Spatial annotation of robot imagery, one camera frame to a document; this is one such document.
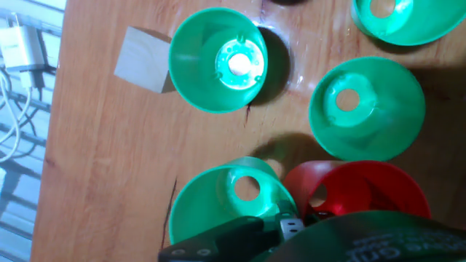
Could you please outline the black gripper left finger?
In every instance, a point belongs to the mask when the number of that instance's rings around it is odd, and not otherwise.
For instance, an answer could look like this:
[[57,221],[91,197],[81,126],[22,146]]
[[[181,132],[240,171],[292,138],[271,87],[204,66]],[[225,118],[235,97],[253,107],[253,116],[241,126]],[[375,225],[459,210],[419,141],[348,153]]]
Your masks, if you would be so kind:
[[304,230],[299,218],[245,216],[171,245],[159,262],[265,261],[280,245]]

